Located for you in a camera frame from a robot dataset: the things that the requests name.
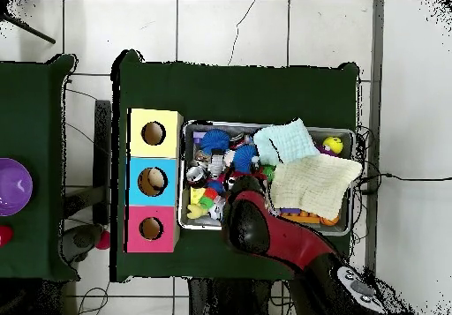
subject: orange toy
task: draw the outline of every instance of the orange toy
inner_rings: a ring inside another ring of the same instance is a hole
[[[296,223],[311,223],[311,224],[323,224],[325,226],[334,226],[339,222],[339,215],[337,215],[332,221],[326,218],[320,218],[317,214],[308,213],[304,210],[300,210],[299,213],[281,213],[282,218],[289,221],[295,221]]]
[[[339,222],[339,215],[337,215],[332,221],[325,219],[325,218],[320,218],[320,223],[324,224],[325,226],[334,226],[338,222]]]

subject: green tablecloth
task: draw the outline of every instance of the green tablecloth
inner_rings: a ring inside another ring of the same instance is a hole
[[[14,237],[0,248],[0,277],[68,281],[74,270],[59,257],[63,219],[62,108],[64,77],[74,56],[47,64],[0,63],[0,157],[15,159],[30,172],[33,194],[17,214],[0,217]]]
[[[358,67],[219,67],[142,63],[123,52],[112,70],[114,125],[119,125],[118,204],[124,203],[125,126],[128,108],[178,111],[185,120],[282,124],[299,116],[306,126],[356,127]],[[173,253],[124,253],[124,206],[117,208],[117,247],[111,277],[196,276],[290,279],[281,263],[236,253],[218,231],[182,229]],[[348,254],[350,235],[329,238]]]

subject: metal stand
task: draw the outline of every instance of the metal stand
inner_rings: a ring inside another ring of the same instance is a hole
[[[56,41],[54,39],[52,39],[51,37],[48,37],[46,34],[36,31],[34,28],[30,27],[28,24],[22,23],[20,20],[13,18],[6,13],[4,13],[2,16],[0,16],[0,21],[1,20],[6,20],[7,22],[12,23],[14,26],[18,26],[19,28],[24,29],[25,31],[29,32],[30,34],[34,34],[35,36],[41,37],[43,40],[48,41],[51,44],[56,43]]]
[[[93,186],[64,196],[64,218],[85,207],[93,207],[93,224],[83,225],[64,232],[61,242],[66,261],[83,260],[99,242],[102,226],[109,224],[109,169],[110,169],[111,104],[95,102]]]

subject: yellow box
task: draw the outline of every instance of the yellow box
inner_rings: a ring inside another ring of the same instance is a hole
[[[178,159],[182,122],[176,111],[131,109],[131,156]]]

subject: yellow cloth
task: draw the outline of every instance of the yellow cloth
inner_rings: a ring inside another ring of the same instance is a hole
[[[326,154],[278,164],[270,189],[272,204],[334,219],[341,209],[343,194],[361,169],[356,161]]]

